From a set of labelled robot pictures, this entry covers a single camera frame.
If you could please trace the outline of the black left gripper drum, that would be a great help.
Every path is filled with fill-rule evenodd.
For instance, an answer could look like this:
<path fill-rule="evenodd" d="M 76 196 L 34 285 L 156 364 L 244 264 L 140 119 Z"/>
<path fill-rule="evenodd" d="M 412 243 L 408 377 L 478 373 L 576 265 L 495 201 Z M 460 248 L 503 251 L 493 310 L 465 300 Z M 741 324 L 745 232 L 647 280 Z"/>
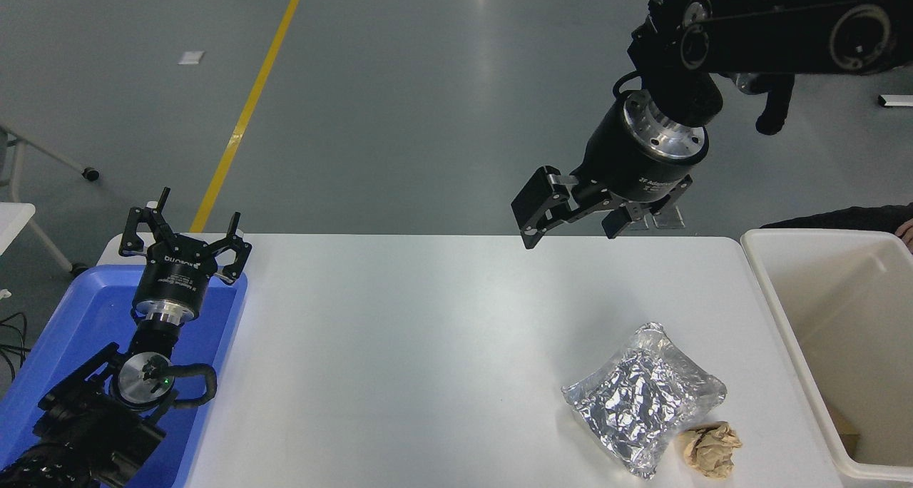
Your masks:
<path fill-rule="evenodd" d="M 216 263 L 208 244 L 179 235 L 174 245 L 157 241 L 146 252 L 146 268 L 133 299 L 135 310 L 146 310 L 157 300 L 199 310 L 215 273 Z"/>

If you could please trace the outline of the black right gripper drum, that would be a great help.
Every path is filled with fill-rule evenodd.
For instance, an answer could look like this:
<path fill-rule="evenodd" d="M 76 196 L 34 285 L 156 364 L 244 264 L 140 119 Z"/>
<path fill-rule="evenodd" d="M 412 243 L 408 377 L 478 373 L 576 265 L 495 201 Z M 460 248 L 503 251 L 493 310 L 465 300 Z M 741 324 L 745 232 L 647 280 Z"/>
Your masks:
<path fill-rule="evenodd" d="M 704 128 L 666 127 L 651 102 L 617 101 L 591 134 L 575 169 L 575 198 L 612 195 L 652 204 L 678 188 L 704 158 Z"/>

